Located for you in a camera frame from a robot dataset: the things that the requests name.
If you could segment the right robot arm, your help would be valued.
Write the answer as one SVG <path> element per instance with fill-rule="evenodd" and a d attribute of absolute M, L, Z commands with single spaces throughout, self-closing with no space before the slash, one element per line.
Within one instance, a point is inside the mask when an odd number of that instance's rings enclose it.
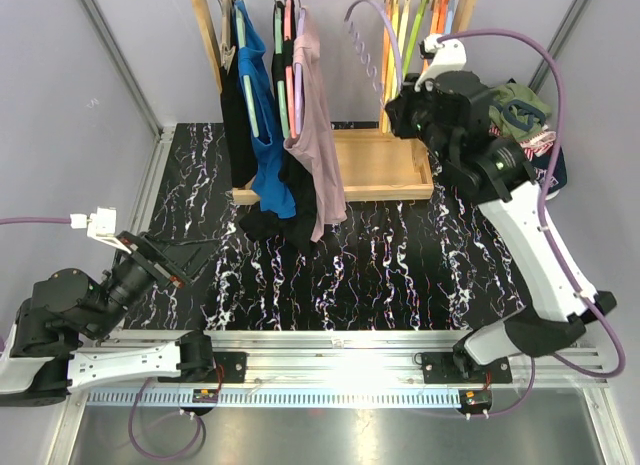
<path fill-rule="evenodd" d="M 453 370 L 465 382 L 499 359 L 556 354 L 616 306 L 613 294 L 596 289 L 571 259 L 523 148 L 491 133 L 492 102 L 492 90 L 474 73 L 448 71 L 427 79 L 408 74 L 385 106 L 392 133 L 424 143 L 446 179 L 491 223 L 530 293 L 528 307 L 455 344 Z"/>

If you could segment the red white striped top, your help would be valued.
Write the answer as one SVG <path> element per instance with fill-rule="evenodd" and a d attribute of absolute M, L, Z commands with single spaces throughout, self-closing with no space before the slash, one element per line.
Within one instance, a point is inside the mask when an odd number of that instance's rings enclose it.
<path fill-rule="evenodd" d="M 518 138 L 518 143 L 530 161 L 549 152 L 556 140 L 556 132 L 550 130 L 547 125 L 540 127 L 537 133 L 533 133 L 531 130 L 521 130 L 515 126 L 499 127 L 493 124 L 489 128 L 489 133 L 498 137 Z"/>

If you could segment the olive green top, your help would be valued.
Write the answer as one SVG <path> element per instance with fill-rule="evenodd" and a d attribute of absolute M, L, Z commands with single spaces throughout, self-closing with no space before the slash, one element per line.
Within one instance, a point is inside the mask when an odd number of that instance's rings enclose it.
<path fill-rule="evenodd" d="M 551 117 L 551 107 L 525 85 L 510 82 L 491 89 L 489 118 L 503 136 L 516 142 L 540 133 Z"/>

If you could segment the orange hanger with red top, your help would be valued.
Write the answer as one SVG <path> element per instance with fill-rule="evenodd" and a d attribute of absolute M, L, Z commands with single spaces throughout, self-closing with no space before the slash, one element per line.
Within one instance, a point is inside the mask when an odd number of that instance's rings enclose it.
<path fill-rule="evenodd" d="M 394 9 L 396 8 L 397 0 L 385 0 L 385 13 L 390 23 L 393 23 Z M 384 91 L 382 94 L 383 103 L 389 99 L 389 93 L 391 92 L 391 86 L 393 83 L 393 53 L 391 50 L 391 36 L 388 30 L 384 31 L 383 37 L 383 68 L 384 72 Z M 388 118 L 384 109 L 381 109 L 379 130 L 385 134 L 387 132 Z"/>

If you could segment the yellow plastic hanger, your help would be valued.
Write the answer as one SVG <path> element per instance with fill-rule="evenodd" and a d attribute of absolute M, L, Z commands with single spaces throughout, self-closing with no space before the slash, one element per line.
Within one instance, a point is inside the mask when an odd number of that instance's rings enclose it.
<path fill-rule="evenodd" d="M 398 45 L 398 28 L 399 28 L 399 22 L 400 22 L 400 9 L 403 1 L 404 0 L 397 0 L 396 8 L 394 9 L 393 23 L 391 23 L 392 30 L 395 33 L 395 38 L 397 39 L 397 45 Z M 396 91 L 397 91 L 396 61 L 394 59 L 394 53 L 393 53 L 393 83 L 391 86 L 391 92 L 389 93 L 389 98 L 393 98 L 396 94 Z"/>

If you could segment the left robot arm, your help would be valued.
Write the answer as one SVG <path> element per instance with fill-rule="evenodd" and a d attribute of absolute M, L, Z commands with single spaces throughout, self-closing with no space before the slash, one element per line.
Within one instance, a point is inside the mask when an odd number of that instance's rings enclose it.
<path fill-rule="evenodd" d="M 35 283 L 21 304 L 1 355 L 2 406 L 54 405 L 75 391 L 111 382 L 190 383 L 213 375 L 212 342 L 201 331 L 136 351 L 82 351 L 85 339 L 108 339 L 152 288 L 191 284 L 213 249 L 210 239 L 168 240 L 146 232 L 123 231 L 106 242 L 116 257 L 103 281 L 63 269 Z"/>

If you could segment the purple hanger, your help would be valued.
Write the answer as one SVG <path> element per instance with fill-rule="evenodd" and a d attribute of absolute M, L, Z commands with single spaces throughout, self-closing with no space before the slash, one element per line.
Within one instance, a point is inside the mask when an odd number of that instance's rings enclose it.
<path fill-rule="evenodd" d="M 395 74 L 396 83 L 402 84 L 402 60 L 399 50 L 399 44 L 396 33 L 393 30 L 391 20 L 379 3 L 374 2 L 373 0 L 355 0 L 350 4 L 350 6 L 346 10 L 343 22 L 350 37 L 351 44 L 356 51 L 356 55 L 358 56 L 360 63 L 364 66 L 367 77 L 372 80 L 372 87 L 377 94 L 379 103 L 382 107 L 384 107 L 390 101 L 390 98 L 384 97 L 384 83 L 382 82 L 380 72 L 378 68 L 372 63 L 372 58 L 370 53 L 367 51 L 366 44 L 361 39 L 360 32 L 356 29 L 355 22 L 352 20 L 352 15 L 355 8 L 361 4 L 367 4 L 374 8 L 383 21 L 384 29 L 389 36 L 389 46 L 391 54 L 393 56 L 392 71 Z"/>

